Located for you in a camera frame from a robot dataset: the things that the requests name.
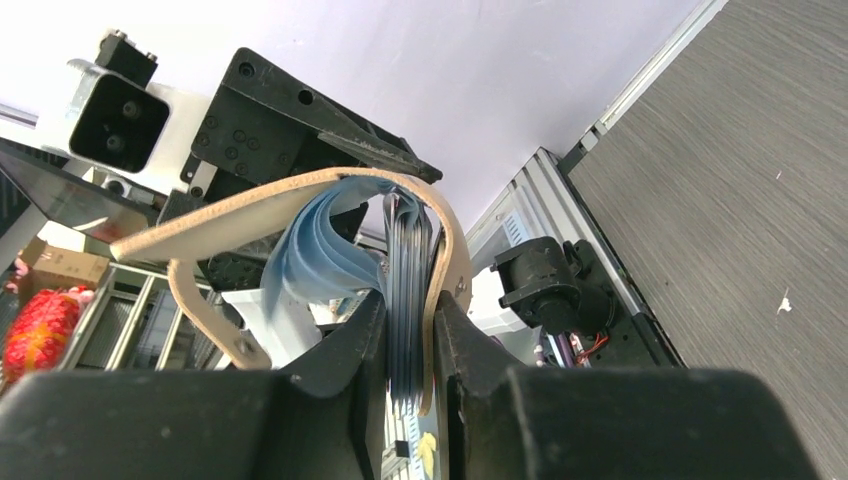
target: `gray floor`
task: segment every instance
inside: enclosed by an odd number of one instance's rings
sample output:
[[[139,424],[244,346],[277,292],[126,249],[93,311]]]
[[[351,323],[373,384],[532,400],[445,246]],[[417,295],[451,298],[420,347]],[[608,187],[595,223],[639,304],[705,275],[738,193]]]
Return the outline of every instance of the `gray floor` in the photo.
[[[779,4],[730,0],[572,179],[690,365],[759,375],[846,479],[848,2]]]

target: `cardboard box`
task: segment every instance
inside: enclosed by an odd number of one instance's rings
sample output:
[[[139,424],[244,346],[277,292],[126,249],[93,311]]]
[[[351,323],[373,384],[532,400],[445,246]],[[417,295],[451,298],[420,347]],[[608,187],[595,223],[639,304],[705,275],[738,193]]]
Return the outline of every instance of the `cardboard box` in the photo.
[[[109,270],[108,258],[51,247],[38,237],[23,249],[20,258],[29,265],[29,273],[18,285],[18,302],[22,307],[45,288],[85,286],[94,290]]]

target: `white plastic part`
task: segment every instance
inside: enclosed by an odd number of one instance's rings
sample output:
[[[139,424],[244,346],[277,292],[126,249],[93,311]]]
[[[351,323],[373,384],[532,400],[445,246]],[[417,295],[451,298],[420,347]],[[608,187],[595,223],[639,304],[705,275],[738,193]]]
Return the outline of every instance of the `white plastic part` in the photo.
[[[468,318],[486,335],[517,332],[527,325],[512,310],[501,308],[498,299],[504,295],[503,284],[498,272],[488,268],[471,281],[471,306]]]
[[[292,298],[281,296],[279,305],[285,308],[275,309],[275,318],[269,322],[262,313],[261,290],[222,292],[221,296],[239,312],[245,327],[271,357],[273,368],[288,365],[321,341],[309,307]]]

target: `red wire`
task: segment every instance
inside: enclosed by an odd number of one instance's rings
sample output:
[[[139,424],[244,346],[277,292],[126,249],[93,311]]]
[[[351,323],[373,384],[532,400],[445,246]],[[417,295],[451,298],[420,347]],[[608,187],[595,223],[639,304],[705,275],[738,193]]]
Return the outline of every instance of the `red wire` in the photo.
[[[595,344],[592,345],[592,348],[590,348],[589,350],[584,350],[583,353],[577,355],[577,363],[584,362],[587,358],[589,358],[590,355],[597,352],[599,348],[604,346],[607,341],[609,341],[609,335],[604,335],[603,337],[601,337],[600,333],[595,334]]]

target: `wooden floor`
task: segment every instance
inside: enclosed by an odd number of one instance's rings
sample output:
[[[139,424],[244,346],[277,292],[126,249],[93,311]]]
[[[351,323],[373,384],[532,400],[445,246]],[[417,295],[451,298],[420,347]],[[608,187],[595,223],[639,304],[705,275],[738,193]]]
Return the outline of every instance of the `wooden floor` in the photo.
[[[571,177],[685,360],[848,479],[848,2],[730,0]]]

